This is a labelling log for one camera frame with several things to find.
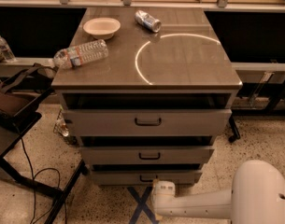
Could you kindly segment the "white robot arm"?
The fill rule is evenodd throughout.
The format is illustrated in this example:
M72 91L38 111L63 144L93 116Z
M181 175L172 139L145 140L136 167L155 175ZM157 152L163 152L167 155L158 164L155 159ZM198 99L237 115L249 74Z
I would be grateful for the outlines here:
M243 162L228 189L177 197L175 184L156 181L151 202L157 217L229 219L231 224L285 224L285 178L273 165Z

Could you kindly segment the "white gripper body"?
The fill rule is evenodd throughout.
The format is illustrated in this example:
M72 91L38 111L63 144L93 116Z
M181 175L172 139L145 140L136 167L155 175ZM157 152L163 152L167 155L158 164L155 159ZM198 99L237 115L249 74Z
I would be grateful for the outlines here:
M175 184L170 181L154 180L150 200L155 214L164 214L171 210L175 200Z

